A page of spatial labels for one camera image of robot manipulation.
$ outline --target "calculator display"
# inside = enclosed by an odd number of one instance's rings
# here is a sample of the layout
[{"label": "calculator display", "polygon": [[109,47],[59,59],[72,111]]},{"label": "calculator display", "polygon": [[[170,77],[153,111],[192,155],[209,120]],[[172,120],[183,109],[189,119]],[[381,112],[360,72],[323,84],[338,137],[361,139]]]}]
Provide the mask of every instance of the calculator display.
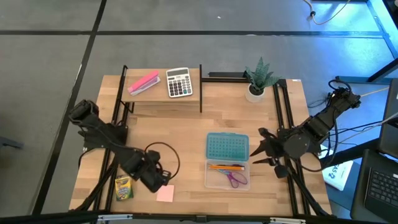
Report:
[{"label": "calculator display", "polygon": [[167,76],[170,76],[170,77],[171,76],[176,76],[176,75],[184,75],[184,74],[188,74],[188,70],[187,69],[167,72]]}]

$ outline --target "purple scissors handle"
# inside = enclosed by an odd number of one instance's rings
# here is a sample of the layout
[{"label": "purple scissors handle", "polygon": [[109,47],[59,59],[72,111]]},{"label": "purple scissors handle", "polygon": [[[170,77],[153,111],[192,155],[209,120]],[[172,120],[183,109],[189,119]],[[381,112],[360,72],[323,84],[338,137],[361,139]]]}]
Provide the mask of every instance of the purple scissors handle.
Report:
[{"label": "purple scissors handle", "polygon": [[239,183],[240,184],[248,184],[248,180],[247,180],[247,178],[245,178],[245,176],[243,176],[243,174],[240,174],[238,172],[231,172],[228,170],[218,170],[218,171],[226,174],[226,176],[233,188],[238,188]]}]

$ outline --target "clear plastic container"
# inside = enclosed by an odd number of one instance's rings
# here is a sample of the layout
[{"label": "clear plastic container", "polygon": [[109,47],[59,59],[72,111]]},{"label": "clear plastic container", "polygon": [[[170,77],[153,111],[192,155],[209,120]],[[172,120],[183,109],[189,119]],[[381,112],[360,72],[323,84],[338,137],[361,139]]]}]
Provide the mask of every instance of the clear plastic container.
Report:
[{"label": "clear plastic container", "polygon": [[[210,165],[241,165],[244,166],[244,170],[228,170],[229,172],[238,173],[236,175],[237,179],[239,179],[240,174],[247,180],[246,184],[238,182],[236,187],[233,187],[231,181],[228,176],[220,172],[216,169],[210,169]],[[242,161],[223,161],[216,159],[207,159],[205,164],[205,186],[210,188],[217,189],[226,189],[226,190],[249,190],[250,189],[250,170],[249,164],[247,162]]]}]

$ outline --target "wooden shelf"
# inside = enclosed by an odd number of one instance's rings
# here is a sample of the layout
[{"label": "wooden shelf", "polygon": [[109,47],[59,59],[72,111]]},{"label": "wooden shelf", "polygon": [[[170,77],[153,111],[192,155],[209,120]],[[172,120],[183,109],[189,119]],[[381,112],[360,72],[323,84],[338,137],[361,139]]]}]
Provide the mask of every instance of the wooden shelf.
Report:
[{"label": "wooden shelf", "polygon": [[[190,96],[171,98],[167,89],[166,71],[170,68],[152,69],[128,69],[126,81],[124,82],[122,101],[123,102],[199,102],[200,100],[200,71],[199,68],[190,68],[190,78],[193,94]],[[134,82],[150,72],[159,71],[160,82],[146,91],[132,96],[127,91]]]}]

